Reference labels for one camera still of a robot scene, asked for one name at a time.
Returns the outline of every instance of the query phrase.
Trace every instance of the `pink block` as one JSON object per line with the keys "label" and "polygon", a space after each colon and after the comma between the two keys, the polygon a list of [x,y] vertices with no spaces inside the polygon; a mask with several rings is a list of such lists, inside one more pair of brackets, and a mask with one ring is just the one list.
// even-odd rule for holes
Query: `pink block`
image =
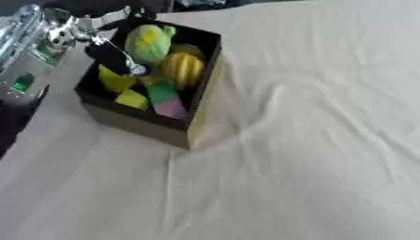
{"label": "pink block", "polygon": [[176,119],[182,119],[186,116],[186,109],[178,97],[159,102],[155,104],[153,108],[159,115],[165,115]]}

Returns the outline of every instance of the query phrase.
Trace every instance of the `yellow ball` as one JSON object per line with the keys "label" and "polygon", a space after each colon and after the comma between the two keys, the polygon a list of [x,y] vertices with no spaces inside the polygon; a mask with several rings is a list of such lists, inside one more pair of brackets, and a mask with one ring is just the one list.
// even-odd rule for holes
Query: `yellow ball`
{"label": "yellow ball", "polygon": [[114,93],[122,93],[137,81],[133,76],[120,76],[102,65],[99,65],[99,79],[109,91]]}
{"label": "yellow ball", "polygon": [[204,71],[204,61],[189,53],[168,55],[162,64],[163,72],[173,79],[178,89],[194,86]]}

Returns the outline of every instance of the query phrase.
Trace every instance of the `toy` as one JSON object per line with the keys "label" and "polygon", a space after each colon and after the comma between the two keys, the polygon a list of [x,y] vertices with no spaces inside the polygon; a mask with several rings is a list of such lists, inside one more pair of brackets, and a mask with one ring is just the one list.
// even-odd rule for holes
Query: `toy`
{"label": "toy", "polygon": [[173,44],[171,53],[189,53],[204,60],[203,52],[197,46],[191,44]]}
{"label": "toy", "polygon": [[204,71],[204,61],[189,53],[171,53],[162,64],[162,71],[182,90],[197,83]]}
{"label": "toy", "polygon": [[102,65],[99,65],[98,69],[99,79],[109,91],[114,93],[122,93],[123,91],[129,89],[137,81],[133,76],[117,75]]}
{"label": "toy", "polygon": [[149,103],[145,96],[134,92],[133,90],[126,90],[115,100],[119,104],[123,104],[132,108],[147,110]]}
{"label": "toy", "polygon": [[153,108],[157,114],[182,119],[186,110],[175,88],[164,81],[145,85]]}
{"label": "toy", "polygon": [[137,64],[158,65],[171,48],[171,38],[176,29],[156,25],[141,25],[126,40],[126,51]]}

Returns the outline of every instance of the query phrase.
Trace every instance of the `white cloth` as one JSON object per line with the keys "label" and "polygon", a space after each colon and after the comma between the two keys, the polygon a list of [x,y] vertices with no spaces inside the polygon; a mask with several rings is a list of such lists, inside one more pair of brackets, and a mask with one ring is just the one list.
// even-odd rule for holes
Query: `white cloth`
{"label": "white cloth", "polygon": [[420,238],[420,2],[162,15],[223,35],[194,150],[95,123],[81,50],[0,161],[0,239]]}

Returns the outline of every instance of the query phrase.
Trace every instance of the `black box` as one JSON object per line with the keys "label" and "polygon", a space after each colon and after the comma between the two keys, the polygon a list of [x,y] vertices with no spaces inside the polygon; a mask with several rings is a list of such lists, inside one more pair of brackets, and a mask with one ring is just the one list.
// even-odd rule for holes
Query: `black box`
{"label": "black box", "polygon": [[113,94],[106,91],[98,79],[98,63],[94,63],[87,70],[75,90],[84,108],[100,123],[136,132],[182,148],[190,148],[195,131],[201,124],[200,119],[203,118],[204,103],[217,81],[222,66],[221,36],[172,23],[138,19],[120,28],[112,38],[112,42],[124,48],[129,32],[143,24],[174,26],[177,34],[172,38],[172,43],[198,46],[206,57],[206,67],[200,83],[194,89],[181,93],[181,99],[187,109],[185,119],[173,119],[114,102]]}

